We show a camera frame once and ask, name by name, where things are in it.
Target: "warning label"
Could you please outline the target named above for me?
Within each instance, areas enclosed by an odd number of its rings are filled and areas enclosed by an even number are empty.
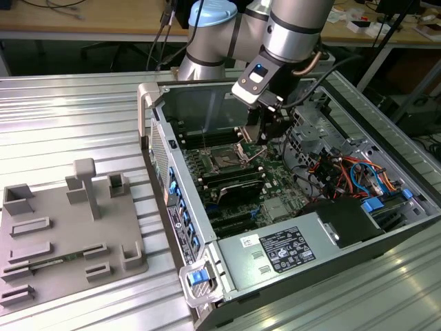
[[[296,226],[262,237],[260,243],[279,274],[316,259]]]

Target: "desk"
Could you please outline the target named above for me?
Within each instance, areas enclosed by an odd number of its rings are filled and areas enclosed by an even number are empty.
[[[42,0],[31,1],[44,3]],[[380,15],[354,0],[348,0],[340,6],[345,10],[362,8],[372,21]],[[163,0],[87,0],[78,7],[84,20],[15,0],[11,10],[0,11],[0,40],[153,41],[159,27]],[[358,85],[359,89],[363,90],[367,86],[392,49],[441,48],[441,43],[434,43],[413,30],[414,25],[404,23],[403,30],[392,36]],[[373,43],[373,38],[347,29],[343,21],[335,24],[327,22],[322,39],[331,46],[370,47]],[[187,30],[183,30],[177,21],[172,26],[169,41],[187,41]],[[0,77],[7,73],[5,64],[2,71],[2,63],[0,54]]]

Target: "robotic arm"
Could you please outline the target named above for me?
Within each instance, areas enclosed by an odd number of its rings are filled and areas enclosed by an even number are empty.
[[[299,75],[290,73],[305,67],[333,4],[334,0],[273,0],[263,45],[234,85],[234,95],[253,108],[266,89],[274,86],[278,94],[277,85],[297,85]],[[290,81],[277,82],[284,71]]]
[[[285,100],[320,59],[320,33],[333,4],[334,0],[273,0],[260,52],[232,88],[254,113],[249,119],[260,117],[258,145],[281,137],[291,126]]]
[[[256,142],[266,145],[291,126],[285,100],[320,59],[320,33],[334,0],[255,0],[243,15],[234,12],[233,3],[219,3],[205,0],[178,79],[222,78],[227,57],[250,62],[232,92],[248,105],[249,125],[260,118]],[[194,4],[189,35],[199,6]]]

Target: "green circuit board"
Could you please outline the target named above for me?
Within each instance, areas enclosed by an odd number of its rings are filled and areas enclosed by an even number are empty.
[[[215,232],[218,229],[221,234],[226,233],[220,237],[228,237],[228,227],[234,227],[239,219],[246,219],[249,224],[247,230],[261,228],[296,216],[308,203],[292,173],[280,160],[276,148],[242,142],[183,151]],[[217,186],[216,182],[214,185],[204,184],[218,177],[227,178],[224,181],[230,181],[229,187],[258,181],[261,190],[253,191],[252,197],[243,203],[235,199],[221,203],[222,186]]]

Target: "metal workbench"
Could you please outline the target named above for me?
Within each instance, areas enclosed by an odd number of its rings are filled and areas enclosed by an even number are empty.
[[[168,73],[125,73],[0,81],[1,190],[16,183],[28,183],[33,190],[64,185],[72,161],[83,157],[95,159],[98,177],[124,171],[150,266],[144,274],[0,317],[0,330],[193,329],[136,131],[138,84],[172,79]],[[340,75],[329,81],[441,190],[440,168],[433,159],[372,112],[372,105],[357,97]],[[330,106],[340,126],[356,136],[357,127],[339,117],[338,105]],[[440,273],[441,223],[383,257],[219,330],[439,330]]]

